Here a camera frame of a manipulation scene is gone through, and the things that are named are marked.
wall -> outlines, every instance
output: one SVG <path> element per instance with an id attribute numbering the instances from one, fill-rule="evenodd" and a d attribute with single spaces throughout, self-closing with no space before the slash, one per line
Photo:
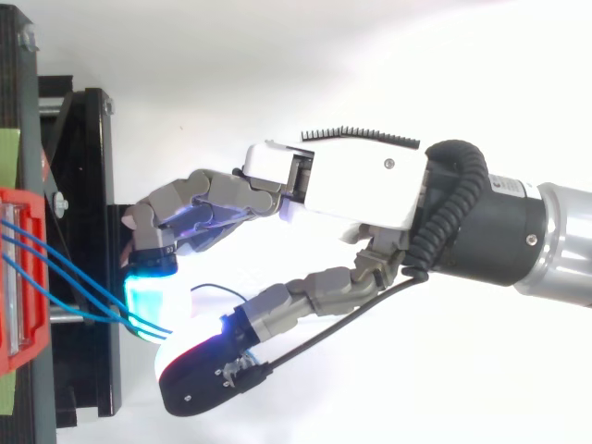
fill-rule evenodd
<path id="1" fill-rule="evenodd" d="M 121 203 L 197 167 L 231 170 L 252 142 L 341 124 L 425 146 L 466 139 L 492 172 L 592 190 L 586 2 L 17 3 L 38 24 L 41 73 L 115 98 Z M 252 296 L 353 255 L 262 220 L 185 266 L 196 284 Z M 234 303 L 203 295 L 204 311 Z M 258 353 L 273 358 L 328 322 L 305 320 Z M 155 347 L 124 334 L 124 407 L 102 420 L 82 412 L 58 440 L 590 442 L 591 338 L 586 309 L 433 276 L 260 388 L 178 419 L 159 400 Z"/>

blue wire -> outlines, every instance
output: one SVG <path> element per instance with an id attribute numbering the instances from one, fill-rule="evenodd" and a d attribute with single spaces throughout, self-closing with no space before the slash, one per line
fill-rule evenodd
<path id="1" fill-rule="evenodd" d="M 74 315 L 79 315 L 79 316 L 82 316 L 82 317 L 87 317 L 87 318 L 92 319 L 93 321 L 96 321 L 96 322 L 114 322 L 113 319 L 110 319 L 108 317 L 95 316 L 94 314 L 84 313 L 84 312 L 81 312 L 80 310 L 77 310 L 75 308 L 69 307 L 66 303 L 61 302 L 59 299 L 57 299 L 56 296 L 54 296 L 49 291 L 47 291 L 46 289 L 44 289 L 41 285 L 39 285 L 37 282 L 35 282 L 35 280 L 31 276 L 29 276 L 25 270 L 23 270 L 14 261 L 12 261 L 5 253 L 2 253 L 2 258 L 6 261 L 7 264 L 9 264 L 15 270 L 17 270 L 20 273 L 20 275 L 23 276 L 24 279 L 27 282 L 29 282 L 43 296 L 45 296 L 47 299 L 49 299 L 55 305 L 59 305 L 60 307 L 62 307 L 67 312 L 73 313 Z"/>
<path id="2" fill-rule="evenodd" d="M 79 275 L 82 279 L 84 279 L 91 287 L 93 287 L 95 290 L 100 292 L 110 302 L 114 303 L 119 308 L 119 310 L 121 310 L 122 312 L 124 312 L 124 313 L 128 314 L 130 317 L 133 317 L 134 319 L 142 322 L 143 324 L 145 324 L 148 327 L 152 327 L 158 331 L 162 331 L 163 333 L 167 333 L 167 334 L 172 333 L 170 330 L 167 330 L 166 328 L 159 327 L 151 322 L 146 321 L 141 316 L 138 316 L 138 315 L 132 313 L 130 310 L 128 310 L 128 307 L 126 307 L 126 305 L 123 302 L 121 302 L 113 294 L 111 294 L 109 291 L 107 291 L 105 288 L 103 288 L 101 285 L 99 285 L 92 277 L 88 276 L 86 273 L 84 273 L 82 270 L 80 270 L 77 266 L 72 264 L 60 252 L 58 252 L 54 248 L 47 245 L 41 239 L 33 236 L 28 231 L 25 231 L 24 229 L 14 225 L 14 224 L 11 224 L 10 222 L 5 221 L 4 219 L 2 219 L 2 225 L 16 231 L 18 234 L 21 234 L 25 238 L 30 239 L 31 241 L 33 241 L 33 242 L 37 243 L 38 245 L 42 246 L 43 248 L 45 248 L 45 250 L 47 250 L 50 254 L 52 254 L 57 259 L 59 259 L 70 270 L 74 271 L 77 275 Z"/>
<path id="3" fill-rule="evenodd" d="M 57 266 L 56 263 L 54 263 L 50 259 L 47 259 L 45 256 L 43 256 L 41 253 L 39 253 L 38 251 L 36 251 L 32 247 L 30 247 L 29 245 L 21 242 L 20 240 L 12 239 L 11 237 L 7 236 L 6 234 L 2 235 L 2 240 L 9 242 L 9 243 L 14 243 L 15 245 L 18 245 L 18 247 L 22 248 L 23 250 L 35 255 L 36 257 L 38 257 L 39 259 L 44 261 L 52 270 L 54 270 L 59 276 L 61 276 L 63 279 L 65 279 L 68 282 L 68 284 L 70 284 L 72 287 L 74 287 L 76 290 L 78 290 L 86 299 L 88 299 L 90 302 L 92 302 L 99 310 L 101 310 L 103 313 L 105 313 L 109 317 L 113 318 L 115 321 L 123 324 L 126 327 L 132 328 L 134 331 L 141 331 L 142 333 L 145 333 L 150 336 L 154 336 L 155 338 L 166 339 L 163 336 L 156 335 L 152 331 L 148 331 L 143 328 L 136 327 L 136 326 L 132 325 L 126 319 L 124 319 L 121 316 L 119 316 L 118 314 L 114 313 L 109 307 L 107 307 L 102 302 L 98 301 L 94 296 L 92 296 L 91 293 L 89 291 L 87 291 L 84 287 L 82 287 L 81 284 L 76 282 L 76 280 L 74 280 L 74 278 L 72 278 L 72 276 L 70 276 L 68 273 L 66 273 L 64 270 L 62 270 L 59 266 Z"/>

robotic finger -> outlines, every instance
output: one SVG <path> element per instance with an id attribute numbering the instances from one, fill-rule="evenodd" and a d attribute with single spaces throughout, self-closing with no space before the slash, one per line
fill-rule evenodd
<path id="1" fill-rule="evenodd" d="M 349 128 L 258 143 L 240 174 L 198 170 L 128 210 L 130 267 L 145 276 L 174 274 L 177 254 L 207 250 L 242 222 L 276 213 L 294 223 L 307 213 L 334 217 L 347 228 L 338 237 L 370 239 L 354 269 L 273 285 L 213 329 L 195 332 L 196 321 L 175 331 L 156 359 L 171 414 L 202 413 L 255 387 L 391 294 L 426 281 L 429 271 L 592 306 L 589 193 L 489 175 L 467 142 L 437 143 L 425 153 L 417 147 Z M 410 279 L 393 286 L 400 270 Z M 250 356 L 251 347 L 307 315 L 346 316 L 275 362 Z"/>

gray metal rod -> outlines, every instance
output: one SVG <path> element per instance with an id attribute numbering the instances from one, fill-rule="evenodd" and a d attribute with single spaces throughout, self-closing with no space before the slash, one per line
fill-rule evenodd
<path id="1" fill-rule="evenodd" d="M 80 316 L 78 314 L 72 314 L 70 312 L 67 312 L 62 307 L 57 307 L 55 305 L 52 305 L 49 308 L 49 320 L 51 321 L 52 324 L 72 324 L 75 322 L 83 322 L 84 321 L 82 316 Z"/>
<path id="2" fill-rule="evenodd" d="M 57 116 L 63 102 L 62 97 L 39 99 L 39 115 L 41 117 Z"/>

black metal frame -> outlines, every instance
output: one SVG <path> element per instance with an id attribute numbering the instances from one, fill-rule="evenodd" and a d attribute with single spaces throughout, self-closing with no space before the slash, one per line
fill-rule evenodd
<path id="1" fill-rule="evenodd" d="M 40 91 L 44 97 L 64 97 L 57 116 L 42 117 L 42 140 L 55 179 L 45 182 L 47 202 L 53 201 L 57 191 L 69 202 L 61 219 L 48 205 L 53 220 L 47 217 L 47 241 L 117 294 L 121 224 L 113 197 L 111 123 L 105 112 L 108 96 L 100 89 L 71 91 L 71 77 L 40 77 Z M 65 302 L 94 311 L 52 273 L 50 291 Z M 117 324 L 56 324 L 52 338 L 57 426 L 75 426 L 80 407 L 96 406 L 101 417 L 114 415 L 121 406 Z"/>
<path id="2" fill-rule="evenodd" d="M 19 34 L 31 22 L 0 5 L 0 128 L 19 128 L 18 187 L 43 195 L 36 54 Z M 0 442 L 56 443 L 52 351 L 46 347 L 17 370 L 15 407 L 0 416 Z"/>
<path id="3" fill-rule="evenodd" d="M 125 207 L 113 201 L 108 96 L 73 92 L 71 76 L 38 78 L 34 48 L 19 40 L 30 23 L 15 6 L 0 5 L 0 128 L 20 129 L 17 185 L 45 194 L 48 243 L 121 297 L 118 257 L 130 233 L 120 223 Z M 40 121 L 40 97 L 64 97 L 60 113 Z M 51 164 L 45 179 L 43 152 Z M 57 191 L 69 200 L 61 219 L 52 207 Z M 51 273 L 50 291 L 89 308 Z M 52 325 L 52 344 L 17 370 L 15 408 L 0 416 L 0 442 L 55 444 L 56 426 L 75 426 L 79 407 L 114 415 L 121 406 L 118 332 L 113 324 Z"/>

